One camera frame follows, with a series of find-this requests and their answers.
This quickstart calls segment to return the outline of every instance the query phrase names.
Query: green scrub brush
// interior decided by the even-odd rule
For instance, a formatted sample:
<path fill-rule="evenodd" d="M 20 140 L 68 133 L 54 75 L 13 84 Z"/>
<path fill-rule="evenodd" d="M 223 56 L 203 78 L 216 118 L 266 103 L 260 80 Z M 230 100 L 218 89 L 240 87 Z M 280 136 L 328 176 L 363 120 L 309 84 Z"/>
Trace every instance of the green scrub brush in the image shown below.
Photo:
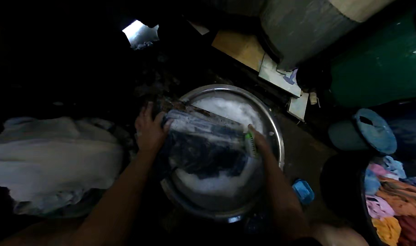
<path fill-rule="evenodd" d="M 244 136 L 244 140 L 245 140 L 245 146 L 246 146 L 247 153 L 252 158 L 258 157 L 258 153 L 256 152 L 256 146 L 255 146 L 253 133 L 251 131 L 246 133 L 246 135 Z"/>

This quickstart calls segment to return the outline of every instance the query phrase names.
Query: colorful clothes pile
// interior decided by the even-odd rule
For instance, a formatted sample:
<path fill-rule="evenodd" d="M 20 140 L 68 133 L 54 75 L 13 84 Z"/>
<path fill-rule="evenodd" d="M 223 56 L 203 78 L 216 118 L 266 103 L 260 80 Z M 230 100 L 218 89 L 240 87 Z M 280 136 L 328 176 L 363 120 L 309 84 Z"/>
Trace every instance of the colorful clothes pile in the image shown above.
<path fill-rule="evenodd" d="M 416 246 L 416 177 L 407 178 L 402 163 L 389 156 L 383 165 L 371 163 L 366 173 L 366 205 L 381 241 Z"/>

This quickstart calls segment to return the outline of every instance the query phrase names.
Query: black bucket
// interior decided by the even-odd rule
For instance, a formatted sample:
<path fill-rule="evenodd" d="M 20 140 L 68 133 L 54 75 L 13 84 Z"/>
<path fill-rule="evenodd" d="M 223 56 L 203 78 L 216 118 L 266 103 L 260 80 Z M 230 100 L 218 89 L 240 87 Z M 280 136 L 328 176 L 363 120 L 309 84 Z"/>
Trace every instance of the black bucket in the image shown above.
<path fill-rule="evenodd" d="M 364 174 L 373 154 L 346 152 L 331 157 L 320 174 L 320 189 L 326 206 L 347 219 L 370 246 L 385 245 L 372 224 L 364 194 Z"/>

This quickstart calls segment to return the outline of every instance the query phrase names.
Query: blue lid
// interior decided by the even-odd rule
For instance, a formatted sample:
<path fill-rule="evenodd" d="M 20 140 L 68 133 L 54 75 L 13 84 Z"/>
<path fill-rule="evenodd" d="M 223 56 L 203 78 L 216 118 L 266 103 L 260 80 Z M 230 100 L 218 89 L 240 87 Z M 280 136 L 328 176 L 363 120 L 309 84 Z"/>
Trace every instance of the blue lid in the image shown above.
<path fill-rule="evenodd" d="M 387 122 L 370 109 L 359 109 L 353 116 L 366 141 L 382 154 L 393 154 L 396 151 L 396 137 Z"/>

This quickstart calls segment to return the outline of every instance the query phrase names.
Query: blue soap dish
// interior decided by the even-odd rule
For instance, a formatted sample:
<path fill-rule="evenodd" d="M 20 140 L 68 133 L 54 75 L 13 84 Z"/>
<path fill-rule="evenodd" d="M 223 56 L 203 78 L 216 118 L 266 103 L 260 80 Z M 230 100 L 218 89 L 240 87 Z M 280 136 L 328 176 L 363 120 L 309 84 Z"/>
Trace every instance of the blue soap dish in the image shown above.
<path fill-rule="evenodd" d="M 296 180 L 293 184 L 293 190 L 303 205 L 308 205 L 314 200 L 314 192 L 305 180 Z"/>

